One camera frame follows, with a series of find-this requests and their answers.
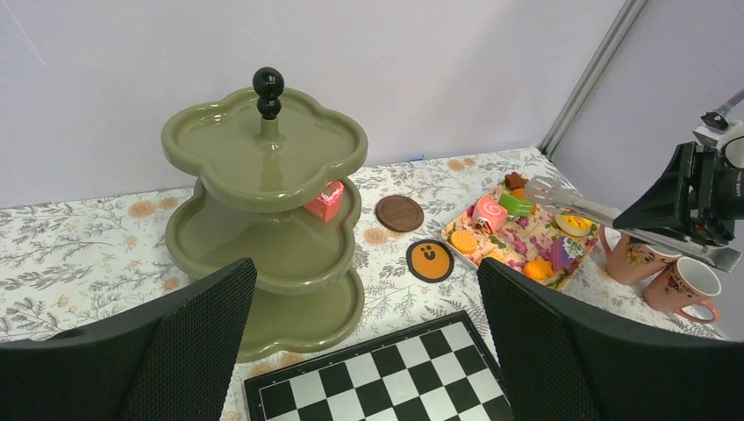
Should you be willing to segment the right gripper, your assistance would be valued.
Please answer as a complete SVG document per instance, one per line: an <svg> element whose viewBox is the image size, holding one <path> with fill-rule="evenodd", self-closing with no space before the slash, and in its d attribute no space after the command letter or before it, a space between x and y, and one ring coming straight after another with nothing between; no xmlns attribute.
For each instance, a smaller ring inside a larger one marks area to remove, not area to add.
<svg viewBox="0 0 744 421"><path fill-rule="evenodd" d="M743 122L741 132L721 149L682 143L657 181L613 220L621 230L669 229L686 232L690 225L690 180L694 155L701 171L693 232L704 242L726 246L734 239L734 226L743 219Z"/></svg>

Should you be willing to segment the pink cake slice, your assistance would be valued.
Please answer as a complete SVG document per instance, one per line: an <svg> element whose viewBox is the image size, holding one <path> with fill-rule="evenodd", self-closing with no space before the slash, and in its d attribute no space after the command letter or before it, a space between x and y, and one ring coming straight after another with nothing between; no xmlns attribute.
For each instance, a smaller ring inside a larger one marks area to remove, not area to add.
<svg viewBox="0 0 744 421"><path fill-rule="evenodd" d="M324 222L332 220L340 210L344 184L340 180L329 182L323 192L306 203L304 208Z"/></svg>

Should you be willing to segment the purple cake slice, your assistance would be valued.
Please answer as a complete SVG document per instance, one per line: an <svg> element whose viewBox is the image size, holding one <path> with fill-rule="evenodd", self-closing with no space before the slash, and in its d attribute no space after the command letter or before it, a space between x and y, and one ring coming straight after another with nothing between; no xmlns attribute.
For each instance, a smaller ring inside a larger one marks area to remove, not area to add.
<svg viewBox="0 0 744 421"><path fill-rule="evenodd" d="M552 269L557 272L567 268L583 254L580 243L569 236L556 238L550 247Z"/></svg>

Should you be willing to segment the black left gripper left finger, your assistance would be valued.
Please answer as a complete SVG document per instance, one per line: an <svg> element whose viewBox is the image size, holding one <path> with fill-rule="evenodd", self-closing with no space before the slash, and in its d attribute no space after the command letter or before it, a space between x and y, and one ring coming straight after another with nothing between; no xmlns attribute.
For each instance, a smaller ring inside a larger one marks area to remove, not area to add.
<svg viewBox="0 0 744 421"><path fill-rule="evenodd" d="M240 259L117 315L2 344L2 419L219 419L256 279Z"/></svg>

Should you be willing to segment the metal serving tongs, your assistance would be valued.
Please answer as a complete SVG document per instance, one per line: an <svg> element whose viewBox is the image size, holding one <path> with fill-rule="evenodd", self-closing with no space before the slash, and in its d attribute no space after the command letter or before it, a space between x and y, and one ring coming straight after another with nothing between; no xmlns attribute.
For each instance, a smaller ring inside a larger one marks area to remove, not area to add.
<svg viewBox="0 0 744 421"><path fill-rule="evenodd" d="M525 186L526 199L548 207L556 214L588 218L601 225L628 234L646 243L663 246L703 263L732 273L740 263L743 253L728 246L713 246L696 243L691 237L670 233L656 233L635 228L616 228L614 219L621 213L619 209L588 200L570 189L565 189L552 178L533 177Z"/></svg>

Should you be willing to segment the green three-tier dessert stand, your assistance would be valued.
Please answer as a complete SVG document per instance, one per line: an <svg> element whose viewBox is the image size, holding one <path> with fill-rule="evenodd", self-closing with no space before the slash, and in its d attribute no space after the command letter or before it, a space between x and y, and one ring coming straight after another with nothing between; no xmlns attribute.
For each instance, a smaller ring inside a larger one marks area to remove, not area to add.
<svg viewBox="0 0 744 421"><path fill-rule="evenodd" d="M263 67L250 87L176 113L161 145L196 179L165 230L175 265L195 280L243 257L257 269L239 362L322 351L355 330L364 307L352 266L362 203L351 175L368 152L356 121ZM326 223L304 205L336 180L341 206Z"/></svg>

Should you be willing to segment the green cake slice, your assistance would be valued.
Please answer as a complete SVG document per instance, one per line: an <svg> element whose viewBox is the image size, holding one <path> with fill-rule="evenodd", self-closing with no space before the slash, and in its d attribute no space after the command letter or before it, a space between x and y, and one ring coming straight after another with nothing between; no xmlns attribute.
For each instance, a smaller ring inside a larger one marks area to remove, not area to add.
<svg viewBox="0 0 744 421"><path fill-rule="evenodd" d="M510 217L515 218L529 217L535 209L534 203L505 192L500 195L498 204L506 209Z"/></svg>

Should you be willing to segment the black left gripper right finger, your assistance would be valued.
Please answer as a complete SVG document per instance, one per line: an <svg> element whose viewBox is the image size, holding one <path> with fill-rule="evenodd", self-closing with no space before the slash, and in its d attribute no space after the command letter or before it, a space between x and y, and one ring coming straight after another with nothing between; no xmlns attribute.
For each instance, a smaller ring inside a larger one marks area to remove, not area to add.
<svg viewBox="0 0 744 421"><path fill-rule="evenodd" d="M743 345L616 316L488 258L477 271L517 420L740 420Z"/></svg>

